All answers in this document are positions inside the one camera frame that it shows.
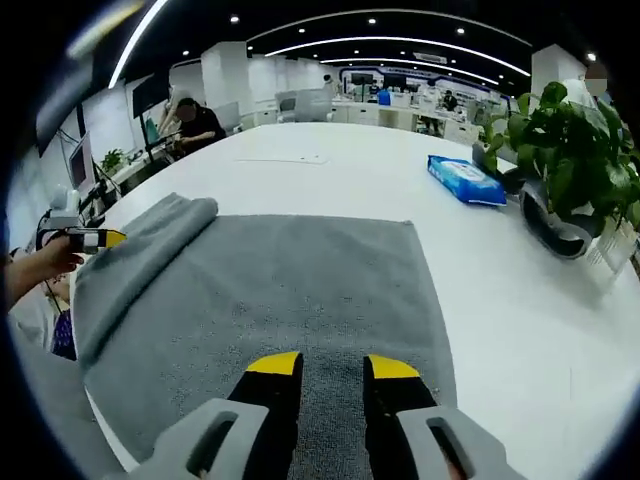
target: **plant pot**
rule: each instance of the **plant pot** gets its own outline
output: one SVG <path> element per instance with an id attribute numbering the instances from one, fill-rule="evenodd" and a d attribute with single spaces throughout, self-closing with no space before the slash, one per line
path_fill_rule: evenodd
<path id="1" fill-rule="evenodd" d="M 520 190 L 520 211 L 529 231 L 554 255 L 574 259 L 589 248 L 598 231 L 598 220 L 574 214 L 560 218 L 548 212 L 547 190 L 537 179 L 527 179 Z"/>
<path id="2" fill-rule="evenodd" d="M 501 173 L 499 171 L 491 171 L 487 167 L 486 162 L 486 154 L 488 148 L 489 145 L 486 143 L 476 142 L 473 144 L 473 146 L 471 147 L 471 158 L 473 159 L 474 165 L 482 170 L 486 175 L 489 175 L 491 178 L 499 181 L 504 188 L 504 191 L 509 195 L 518 195 L 520 189 L 524 185 L 524 175 L 518 167 L 512 168 L 505 173 Z M 503 149 L 507 152 L 510 152 L 510 150 L 506 146 L 502 147 L 497 152 L 499 157 L 503 156 L 501 155 Z"/>

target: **person's hand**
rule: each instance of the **person's hand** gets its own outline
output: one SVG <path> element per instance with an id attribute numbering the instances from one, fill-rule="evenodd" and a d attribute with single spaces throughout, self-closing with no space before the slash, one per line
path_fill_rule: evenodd
<path id="1" fill-rule="evenodd" d="M 80 255 L 71 252 L 71 239 L 66 235 L 54 238 L 34 253 L 33 257 L 34 263 L 46 279 L 73 272 L 78 265 L 84 263 Z"/>

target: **blue package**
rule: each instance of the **blue package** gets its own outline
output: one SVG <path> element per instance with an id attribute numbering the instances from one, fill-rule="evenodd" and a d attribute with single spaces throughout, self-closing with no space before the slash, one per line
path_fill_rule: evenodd
<path id="1" fill-rule="evenodd" d="M 429 155 L 427 168 L 458 200 L 484 205 L 506 205 L 504 188 L 465 160 Z"/>

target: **gray towel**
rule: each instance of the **gray towel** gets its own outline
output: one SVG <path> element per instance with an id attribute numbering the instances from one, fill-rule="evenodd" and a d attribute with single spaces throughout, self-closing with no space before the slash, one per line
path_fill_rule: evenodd
<path id="1" fill-rule="evenodd" d="M 175 222 L 183 207 L 163 208 Z M 155 207 L 134 224 L 168 243 L 176 235 Z M 410 222 L 219 217 L 170 259 L 135 245 L 132 234 L 81 270 L 77 295 L 85 298 L 74 307 L 76 323 L 86 323 L 81 347 L 102 345 L 98 355 L 81 350 L 86 385 L 138 460 L 182 416 L 229 395 L 250 362 L 277 352 L 305 357 L 291 478 L 370 477 L 362 411 L 369 353 L 408 362 L 440 402 L 456 404 L 442 314 Z M 136 258 L 163 269 L 142 290 L 136 278 L 132 301 L 122 292 Z M 97 314 L 96 304 L 111 303 L 118 318 Z"/>

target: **table surface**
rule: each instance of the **table surface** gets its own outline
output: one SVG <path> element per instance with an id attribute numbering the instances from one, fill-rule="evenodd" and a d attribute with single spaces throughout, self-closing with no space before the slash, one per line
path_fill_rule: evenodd
<path id="1" fill-rule="evenodd" d="M 107 212 L 105 227 L 124 226 L 171 192 L 214 197 L 220 215 L 413 221 L 449 335 L 459 408 L 528 478 L 576 478 L 640 379 L 640 283 L 628 263 L 608 295 L 593 295 L 582 262 L 545 250 L 516 204 L 462 204 L 428 174 L 428 154 L 471 160 L 470 147 L 395 129 L 261 126 L 150 178 Z"/>

